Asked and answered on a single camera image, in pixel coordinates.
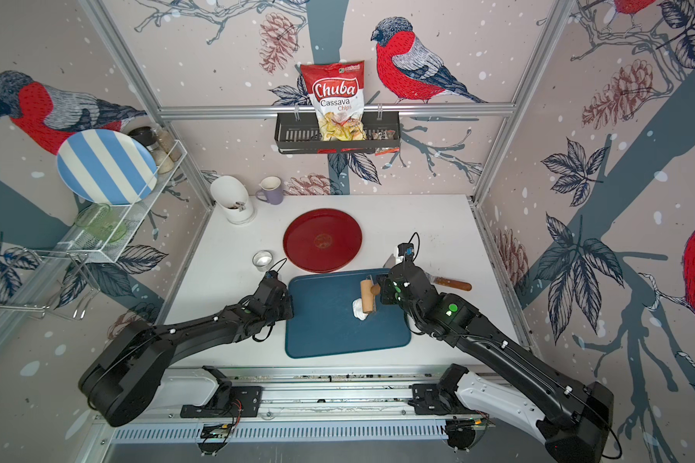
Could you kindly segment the white dough piece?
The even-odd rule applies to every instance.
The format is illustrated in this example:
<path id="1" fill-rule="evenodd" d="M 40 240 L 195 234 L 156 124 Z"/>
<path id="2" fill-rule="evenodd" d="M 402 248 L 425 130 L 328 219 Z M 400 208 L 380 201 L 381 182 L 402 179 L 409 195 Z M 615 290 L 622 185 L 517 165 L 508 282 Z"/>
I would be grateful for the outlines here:
<path id="1" fill-rule="evenodd" d="M 351 304 L 351 306 L 353 307 L 353 316 L 355 318 L 357 318 L 361 321 L 368 318 L 369 313 L 363 312 L 363 304 L 362 304 L 362 300 L 360 298 L 355 299 L 355 301 L 353 301 L 353 304 Z"/>

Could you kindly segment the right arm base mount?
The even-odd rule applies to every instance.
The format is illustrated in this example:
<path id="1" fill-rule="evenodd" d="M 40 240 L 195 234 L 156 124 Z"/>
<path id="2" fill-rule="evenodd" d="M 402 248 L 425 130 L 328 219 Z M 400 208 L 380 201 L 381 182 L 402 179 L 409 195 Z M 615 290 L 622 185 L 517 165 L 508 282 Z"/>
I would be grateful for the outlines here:
<path id="1" fill-rule="evenodd" d="M 411 386 L 412 398 L 409 405 L 416 415 L 448 416 L 481 414 L 468 409 L 457 395 L 459 382 L 469 374 L 469 369 L 451 364 L 436 383 L 420 383 Z"/>

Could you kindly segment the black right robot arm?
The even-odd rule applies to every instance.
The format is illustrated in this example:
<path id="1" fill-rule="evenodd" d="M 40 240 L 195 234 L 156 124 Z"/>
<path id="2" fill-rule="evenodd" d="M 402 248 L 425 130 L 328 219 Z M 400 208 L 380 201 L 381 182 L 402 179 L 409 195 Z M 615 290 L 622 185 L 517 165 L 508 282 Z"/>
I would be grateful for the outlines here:
<path id="1" fill-rule="evenodd" d="M 439 292 L 409 260 L 378 277 L 378 286 L 382 304 L 398 306 L 423 334 L 481 361 L 506 382 L 489 382 L 453 364 L 436 384 L 414 386 L 416 414 L 479 412 L 528 433 L 557 462 L 602 461 L 613 421 L 608 387 L 558 372 L 463 297 Z"/>

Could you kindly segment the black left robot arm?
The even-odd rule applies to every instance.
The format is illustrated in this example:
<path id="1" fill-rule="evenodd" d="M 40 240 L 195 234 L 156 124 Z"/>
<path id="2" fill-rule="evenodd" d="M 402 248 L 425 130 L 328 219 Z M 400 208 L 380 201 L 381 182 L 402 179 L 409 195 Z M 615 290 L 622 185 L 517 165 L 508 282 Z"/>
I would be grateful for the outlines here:
<path id="1" fill-rule="evenodd" d="M 164 372 L 189 356 L 218 345 L 252 339 L 263 328 L 293 317 L 293 299 L 275 270 L 253 294 L 216 314 L 186 322 L 127 325 L 79 379 L 88 405 L 110 426 L 123 426 L 153 402 Z"/>

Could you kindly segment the wooden rolling pin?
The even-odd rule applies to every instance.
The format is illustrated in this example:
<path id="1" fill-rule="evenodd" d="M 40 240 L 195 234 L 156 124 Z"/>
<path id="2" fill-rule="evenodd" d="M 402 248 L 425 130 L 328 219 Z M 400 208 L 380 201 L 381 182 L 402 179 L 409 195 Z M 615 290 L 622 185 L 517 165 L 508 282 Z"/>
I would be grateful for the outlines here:
<path id="1" fill-rule="evenodd" d="M 372 278 L 367 278 L 360 282 L 361 291 L 361 312 L 363 314 L 372 314 L 376 312 L 376 298 L 380 295 L 380 284 L 373 281 Z"/>

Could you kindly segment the teal plastic tray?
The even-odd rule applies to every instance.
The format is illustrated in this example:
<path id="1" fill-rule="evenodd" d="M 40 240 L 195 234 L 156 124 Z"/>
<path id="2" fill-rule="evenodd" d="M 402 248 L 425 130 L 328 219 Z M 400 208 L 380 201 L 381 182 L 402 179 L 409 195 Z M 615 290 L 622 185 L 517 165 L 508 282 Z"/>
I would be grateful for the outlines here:
<path id="1" fill-rule="evenodd" d="M 285 351 L 293 359 L 404 347 L 411 333 L 397 306 L 376 304 L 365 319 L 353 313 L 360 283 L 376 281 L 386 268 L 300 276 L 289 283 L 293 318 L 287 321 Z"/>

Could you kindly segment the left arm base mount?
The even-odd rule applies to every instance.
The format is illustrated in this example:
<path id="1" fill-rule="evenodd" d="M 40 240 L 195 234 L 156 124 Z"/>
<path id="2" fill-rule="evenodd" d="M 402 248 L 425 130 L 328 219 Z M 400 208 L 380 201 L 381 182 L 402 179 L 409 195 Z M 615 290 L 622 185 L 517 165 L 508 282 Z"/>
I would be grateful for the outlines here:
<path id="1" fill-rule="evenodd" d="M 218 368 L 203 366 L 216 382 L 216 389 L 202 405 L 185 404 L 181 407 L 183 419 L 255 418 L 261 406 L 264 388 L 260 386 L 234 386 L 230 378 Z"/>

